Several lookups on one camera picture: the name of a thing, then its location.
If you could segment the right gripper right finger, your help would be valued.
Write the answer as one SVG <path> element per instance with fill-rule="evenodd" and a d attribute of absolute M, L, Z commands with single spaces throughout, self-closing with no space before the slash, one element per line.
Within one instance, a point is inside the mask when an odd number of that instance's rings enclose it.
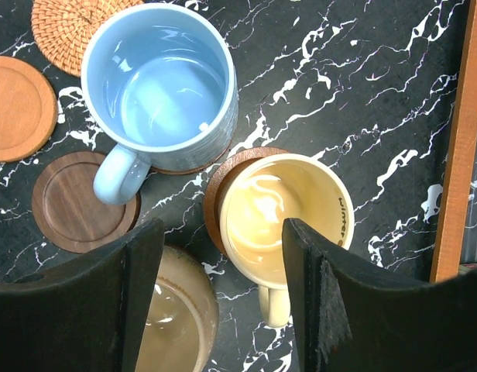
<path fill-rule="evenodd" d="M 283 224 L 302 371 L 477 371 L 477 268 L 429 284 Z"/>

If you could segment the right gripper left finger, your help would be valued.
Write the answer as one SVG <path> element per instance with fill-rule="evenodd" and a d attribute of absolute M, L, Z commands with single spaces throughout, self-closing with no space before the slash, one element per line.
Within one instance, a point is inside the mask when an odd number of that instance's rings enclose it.
<path fill-rule="evenodd" d="M 154 219 L 0 284 L 0 371 L 133 371 L 163 246 Z"/>

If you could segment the gold brown mug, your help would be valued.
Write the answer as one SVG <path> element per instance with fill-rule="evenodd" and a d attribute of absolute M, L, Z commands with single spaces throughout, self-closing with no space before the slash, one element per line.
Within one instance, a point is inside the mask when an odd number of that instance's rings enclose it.
<path fill-rule="evenodd" d="M 202 265 L 184 250 L 165 246 L 136 370 L 202 371 L 218 320 L 216 294 Z"/>

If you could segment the dark walnut coaster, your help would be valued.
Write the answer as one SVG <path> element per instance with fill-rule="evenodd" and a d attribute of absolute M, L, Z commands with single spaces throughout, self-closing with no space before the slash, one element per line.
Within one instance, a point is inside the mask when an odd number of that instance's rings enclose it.
<path fill-rule="evenodd" d="M 86 253 L 126 234 L 139 217 L 140 196 L 124 205 L 106 205 L 93 182 L 105 155 L 77 151 L 45 167 L 32 193 L 33 216 L 43 235 L 72 253 Z"/>

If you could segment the cream yellow mug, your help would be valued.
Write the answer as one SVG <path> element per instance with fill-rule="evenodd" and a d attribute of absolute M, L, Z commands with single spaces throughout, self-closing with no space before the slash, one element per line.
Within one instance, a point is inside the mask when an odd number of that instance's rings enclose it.
<path fill-rule="evenodd" d="M 349 249 L 354 208 L 346 186 L 328 166 L 295 153 L 253 161 L 225 189 L 218 207 L 221 241 L 235 267 L 259 288 L 259 307 L 271 328 L 285 326 L 290 299 L 282 228 L 288 218 Z"/>

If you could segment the light orange wooden coaster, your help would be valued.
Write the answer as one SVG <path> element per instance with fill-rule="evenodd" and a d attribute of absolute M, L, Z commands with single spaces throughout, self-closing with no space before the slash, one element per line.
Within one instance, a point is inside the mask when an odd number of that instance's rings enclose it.
<path fill-rule="evenodd" d="M 0 56 L 0 162 L 21 160 L 40 149 L 57 116 L 48 80 L 26 62 Z"/>

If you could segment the light blue mug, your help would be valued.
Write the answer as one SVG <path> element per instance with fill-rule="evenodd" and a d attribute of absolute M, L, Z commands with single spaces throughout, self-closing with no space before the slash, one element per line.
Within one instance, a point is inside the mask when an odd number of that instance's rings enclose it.
<path fill-rule="evenodd" d="M 125 204 L 151 168 L 187 174 L 212 164 L 238 120 L 225 40 L 180 5 L 136 5 L 104 22 L 84 52 L 81 87 L 95 122 L 115 141 L 93 183 L 106 204 Z"/>

